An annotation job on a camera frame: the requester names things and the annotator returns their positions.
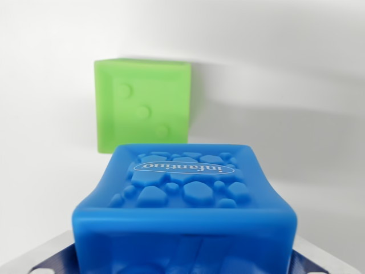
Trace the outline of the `black-padded silver gripper left finger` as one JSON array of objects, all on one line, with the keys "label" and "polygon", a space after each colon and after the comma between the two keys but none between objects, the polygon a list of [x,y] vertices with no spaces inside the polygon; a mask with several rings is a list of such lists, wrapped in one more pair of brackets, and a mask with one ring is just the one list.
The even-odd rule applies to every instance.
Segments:
[{"label": "black-padded silver gripper left finger", "polygon": [[29,273],[76,273],[76,250],[71,231],[49,240],[32,251]]}]

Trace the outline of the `black-padded silver gripper right finger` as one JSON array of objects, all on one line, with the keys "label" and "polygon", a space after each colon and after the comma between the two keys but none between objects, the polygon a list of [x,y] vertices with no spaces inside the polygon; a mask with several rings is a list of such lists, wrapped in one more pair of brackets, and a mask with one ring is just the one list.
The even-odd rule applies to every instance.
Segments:
[{"label": "black-padded silver gripper right finger", "polygon": [[355,273],[355,268],[304,238],[295,238],[289,273]]}]

